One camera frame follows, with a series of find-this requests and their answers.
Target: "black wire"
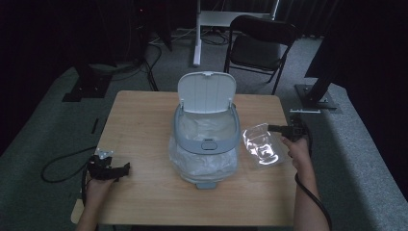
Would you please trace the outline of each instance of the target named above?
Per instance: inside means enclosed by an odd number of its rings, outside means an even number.
[[[312,133],[307,126],[307,124],[302,120],[302,126],[306,130],[306,134],[308,136],[308,147],[309,147],[309,155],[312,156],[312,145],[313,145],[313,136]]]
[[[128,47],[125,53],[125,58],[124,60],[127,60],[127,57],[129,55],[129,51],[130,51],[130,47],[132,45],[132,23],[131,23],[131,14],[134,11],[133,7],[134,4],[132,1],[128,1],[127,4],[130,5],[130,7],[128,8],[129,11],[127,11],[127,19],[128,19],[128,25],[129,25],[129,38],[128,38]]]
[[[63,178],[63,179],[58,179],[58,180],[49,180],[49,179],[47,179],[47,178],[45,177],[45,171],[47,170],[47,168],[48,168],[49,166],[51,166],[52,164],[54,164],[55,162],[57,162],[57,161],[59,161],[59,160],[61,160],[61,159],[63,159],[63,158],[67,158],[67,157],[71,157],[71,156],[74,156],[74,155],[78,155],[78,154],[81,154],[81,153],[83,153],[83,152],[86,152],[86,151],[95,149],[95,148],[96,148],[96,146],[89,147],[89,148],[86,148],[86,149],[83,149],[83,150],[80,150],[80,151],[76,151],[76,152],[73,152],[73,153],[69,153],[69,154],[66,154],[66,155],[63,155],[63,156],[61,156],[61,157],[57,157],[57,158],[51,160],[50,162],[48,162],[48,163],[42,168],[41,175],[40,175],[40,176],[41,176],[41,179],[42,179],[44,182],[47,182],[47,183],[61,183],[61,182],[65,181],[65,180],[68,180],[68,179],[72,178],[72,177],[75,176],[78,172],[80,172],[82,169],[84,169],[87,164],[82,165],[78,170],[76,170],[76,171],[75,171],[74,173],[72,173],[71,175],[69,175],[69,176],[67,176],[67,177],[65,177],[65,178]]]
[[[92,70],[95,71],[95,73],[101,74],[101,75],[116,75],[116,74],[122,74],[122,73],[130,73],[138,69],[140,69],[139,60],[133,60],[132,63],[129,65],[126,65],[124,67],[119,67],[113,70],[102,70],[102,69],[98,69],[95,67],[92,68]]]
[[[126,79],[132,78],[133,76],[137,75],[139,72],[141,72],[141,69],[139,69],[139,70],[138,70],[137,72],[135,72],[135,73],[130,74],[129,76],[121,77],[121,78],[117,78],[117,79],[112,79],[111,81],[112,81],[112,82],[115,82],[115,81],[126,80]]]
[[[159,91],[159,89],[157,88],[157,85],[156,85],[156,81],[154,80],[154,77],[153,77],[153,71],[152,71],[151,66],[149,65],[149,63],[146,60],[144,60],[144,64],[147,67],[147,72],[146,73],[147,73],[147,80],[149,81],[150,88],[152,90],[154,90],[154,91]]]
[[[321,203],[321,201],[314,195],[312,192],[310,192],[299,180],[299,176],[296,174],[294,176],[294,180],[296,181],[297,185],[302,189],[309,197],[319,206],[321,211],[323,212],[324,216],[327,219],[327,223],[329,225],[329,230],[332,230],[332,221],[329,213],[327,212],[326,208],[324,208],[324,205]]]
[[[156,60],[153,62],[153,64],[151,65],[151,69],[153,69],[154,65],[156,64],[156,62],[162,57],[162,48],[160,48],[160,46],[157,46],[155,44],[148,44],[149,46],[153,46],[155,47],[158,51],[159,51],[159,56],[156,58]]]
[[[88,174],[88,161],[83,168],[81,179],[81,197],[82,204],[84,205],[84,207],[85,204],[87,203],[87,174]]]
[[[228,44],[228,39],[229,38],[227,36],[223,35],[222,33],[216,33],[216,36],[222,38],[222,42],[216,42],[216,41],[212,41],[212,40],[205,39],[205,38],[201,38],[201,40],[204,43],[211,44],[211,45],[226,45],[226,44]]]

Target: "plastic lid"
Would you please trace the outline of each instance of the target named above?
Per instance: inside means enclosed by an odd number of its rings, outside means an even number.
[[[178,94],[183,111],[209,114],[225,112],[234,100],[237,84],[223,72],[194,72],[183,76]]]

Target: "person's right hand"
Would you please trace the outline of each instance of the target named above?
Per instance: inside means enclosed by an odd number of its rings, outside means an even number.
[[[304,138],[296,142],[292,142],[289,139],[282,137],[282,143],[288,146],[288,155],[293,158],[293,166],[298,171],[304,169],[305,167],[308,168],[312,166],[308,144]]]

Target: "transparent plastic bag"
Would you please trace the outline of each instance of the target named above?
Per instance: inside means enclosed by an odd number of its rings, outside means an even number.
[[[243,143],[257,167],[274,166],[285,161],[276,135],[268,131],[266,123],[242,131]]]
[[[180,118],[180,132],[189,140],[225,140],[235,133],[235,120],[229,111],[216,114],[184,113]],[[235,173],[238,167],[238,147],[230,151],[194,154],[177,144],[171,133],[169,157],[181,177],[191,183],[218,182]]]

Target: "metal stand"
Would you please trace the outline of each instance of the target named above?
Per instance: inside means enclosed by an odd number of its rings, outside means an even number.
[[[99,76],[92,72],[91,78],[84,78],[80,75],[71,93],[67,93],[63,102],[80,102],[82,98],[103,98],[111,83],[112,76]]]
[[[313,85],[294,85],[294,87],[305,109],[327,109],[331,113],[341,112],[339,106],[333,102],[329,92],[326,92],[319,101],[315,101],[308,97]]]

